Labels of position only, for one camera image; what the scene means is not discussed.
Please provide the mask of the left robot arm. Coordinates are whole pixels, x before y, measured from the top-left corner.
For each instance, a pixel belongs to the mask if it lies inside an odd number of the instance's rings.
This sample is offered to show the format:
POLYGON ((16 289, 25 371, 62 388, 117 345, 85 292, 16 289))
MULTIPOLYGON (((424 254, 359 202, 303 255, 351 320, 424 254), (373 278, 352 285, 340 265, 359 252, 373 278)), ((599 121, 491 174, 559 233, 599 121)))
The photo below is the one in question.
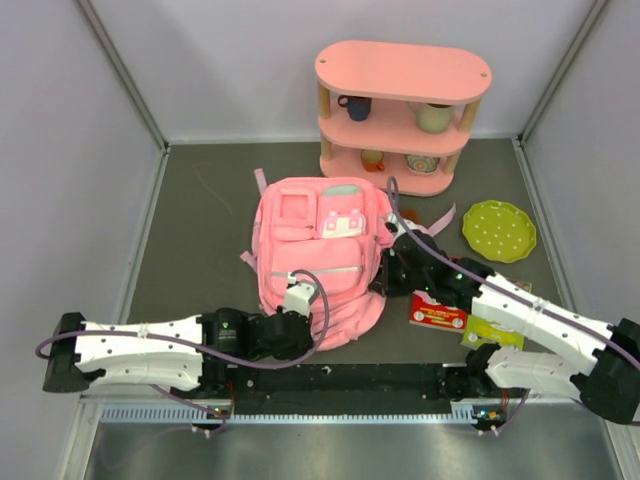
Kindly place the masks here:
POLYGON ((313 347, 312 314, 280 306, 269 316, 220 308, 162 323, 108 325, 79 312, 64 314, 37 349, 46 360, 47 393, 80 393, 92 386, 157 385, 183 398, 206 398, 226 387, 230 365, 276 368, 313 347))

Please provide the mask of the pink student backpack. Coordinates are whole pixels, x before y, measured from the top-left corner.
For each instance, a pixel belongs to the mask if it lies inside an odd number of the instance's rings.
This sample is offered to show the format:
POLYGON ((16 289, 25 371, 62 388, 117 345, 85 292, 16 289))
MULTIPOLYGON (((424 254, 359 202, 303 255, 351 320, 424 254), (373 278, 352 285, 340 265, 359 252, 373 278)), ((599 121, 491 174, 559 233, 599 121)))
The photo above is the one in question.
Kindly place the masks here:
POLYGON ((320 350, 339 348, 367 333, 386 300, 370 290, 393 236, 386 193, 356 177, 289 177, 268 183, 254 172, 261 195, 251 248, 241 256, 257 276, 262 309, 281 305, 287 276, 298 269, 318 277, 328 298, 312 306, 320 350))

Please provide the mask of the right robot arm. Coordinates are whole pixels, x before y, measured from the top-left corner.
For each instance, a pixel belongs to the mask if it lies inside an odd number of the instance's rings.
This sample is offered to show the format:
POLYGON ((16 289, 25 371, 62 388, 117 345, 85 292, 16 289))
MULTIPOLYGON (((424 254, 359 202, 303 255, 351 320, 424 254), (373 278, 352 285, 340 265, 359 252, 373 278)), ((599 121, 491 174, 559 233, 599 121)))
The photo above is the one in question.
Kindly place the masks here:
POLYGON ((476 394, 519 388, 563 395, 610 422, 639 420, 639 325, 570 312, 529 294, 467 257, 452 259, 423 229, 385 223, 389 245, 372 290, 385 297, 411 294, 492 320, 546 348, 546 353, 483 346, 467 360, 476 394))

